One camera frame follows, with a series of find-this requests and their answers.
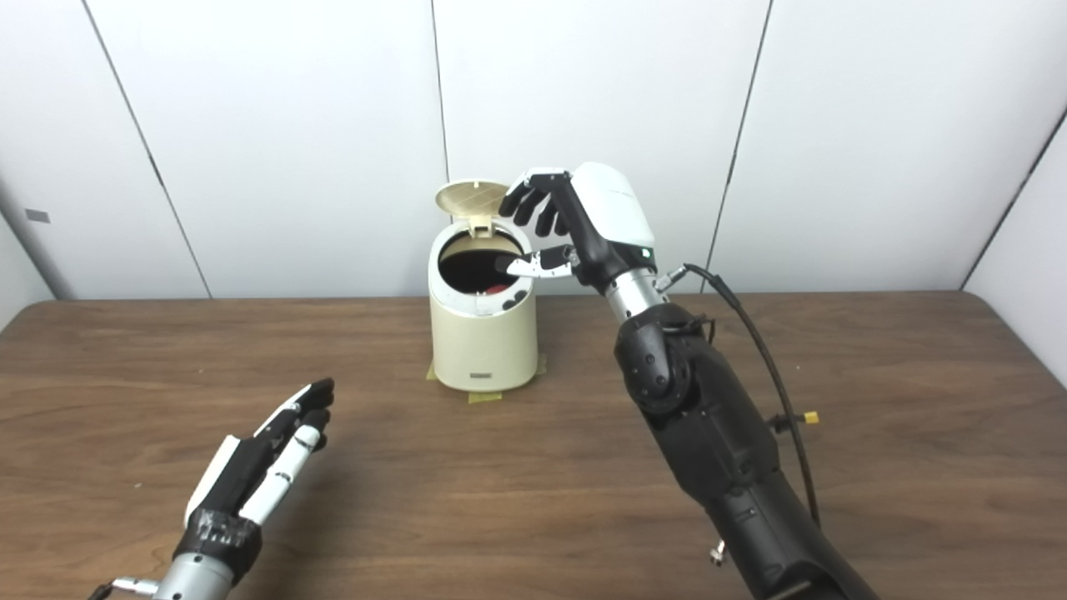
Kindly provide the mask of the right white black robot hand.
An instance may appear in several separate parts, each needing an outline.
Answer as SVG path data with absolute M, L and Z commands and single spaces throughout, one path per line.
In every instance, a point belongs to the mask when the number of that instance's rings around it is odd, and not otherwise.
M 635 269 L 656 269 L 654 235 L 626 177 L 616 168 L 587 162 L 574 171 L 534 167 L 504 194 L 498 214 L 534 234 L 570 242 L 517 258 L 499 258 L 500 273 L 519 278 L 575 277 L 607 295 L 614 280 Z

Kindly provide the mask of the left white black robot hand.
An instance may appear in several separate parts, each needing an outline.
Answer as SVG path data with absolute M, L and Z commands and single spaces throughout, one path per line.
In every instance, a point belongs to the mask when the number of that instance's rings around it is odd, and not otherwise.
M 335 381 L 304 385 L 250 437 L 229 435 L 184 512 L 184 535 L 156 599 L 225 599 L 262 551 L 262 528 L 313 453 L 327 444 Z

